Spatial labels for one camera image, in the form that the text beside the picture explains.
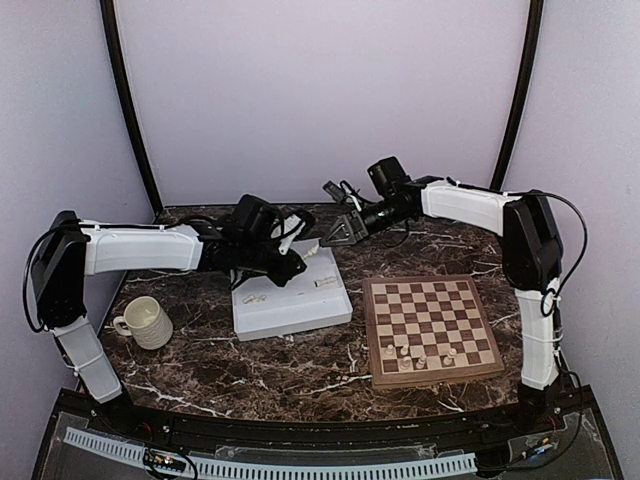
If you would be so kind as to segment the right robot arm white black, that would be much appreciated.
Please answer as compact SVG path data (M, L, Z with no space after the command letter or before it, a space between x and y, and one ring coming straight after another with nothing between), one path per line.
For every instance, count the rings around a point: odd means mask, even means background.
M553 194L540 190L500 192L450 177L411 178L395 157L367 170L381 199L364 199L348 182L324 184L334 202L353 206L320 240L323 247L356 245L390 227L421 217L462 222L499 239L502 270L514 288L523 338L521 382L544 391L561 373L559 303L569 279L562 271L564 247L553 215Z

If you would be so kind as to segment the wooden chess board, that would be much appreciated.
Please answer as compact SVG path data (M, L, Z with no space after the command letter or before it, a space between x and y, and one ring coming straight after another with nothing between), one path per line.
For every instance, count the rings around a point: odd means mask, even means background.
M505 366L469 275L369 278L363 281L372 386L377 390L459 383L501 375ZM401 370L407 343L412 367ZM395 348L391 358L384 348ZM450 348L454 362L443 359ZM428 356L426 368L416 362Z

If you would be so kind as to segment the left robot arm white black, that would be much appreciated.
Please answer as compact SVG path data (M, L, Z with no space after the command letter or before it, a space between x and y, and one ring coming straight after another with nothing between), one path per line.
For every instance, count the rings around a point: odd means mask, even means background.
M307 268L292 243L314 224L306 209L285 213L250 194L221 217L189 214L164 224L101 222L63 210L26 257L23 315L33 333L52 334L67 367L104 404L103 421L120 436L131 436L141 427L141 415L122 399L126 389L89 318L87 279L145 270L219 272L232 289L254 278L283 287Z

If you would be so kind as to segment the white plastic divided tray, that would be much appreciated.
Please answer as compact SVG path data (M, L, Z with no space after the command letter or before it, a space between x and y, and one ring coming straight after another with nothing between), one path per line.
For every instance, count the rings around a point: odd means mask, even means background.
M291 249L302 257L315 244L319 245L317 239L297 241ZM284 336L351 321L353 307L332 250L320 246L315 256L303 260L306 270L284 287L258 277L232 292L234 331L239 340ZM338 283L315 287L315 280L330 276L335 276ZM243 304L242 299L251 294L266 294L267 300Z

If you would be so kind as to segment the white chess piece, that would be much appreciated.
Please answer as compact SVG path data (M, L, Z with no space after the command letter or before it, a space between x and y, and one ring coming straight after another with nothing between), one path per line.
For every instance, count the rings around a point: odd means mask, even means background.
M446 357L443 359L443 364L446 366L451 365L454 362L456 355L457 350L455 348L450 348Z
M427 364L427 360L428 360L428 356L426 354L423 354L418 361L416 362L416 368L418 370L423 370L426 368L426 364Z
M315 244L303 254L302 258L308 259L315 256L318 253L319 249L320 249L320 246L318 244Z

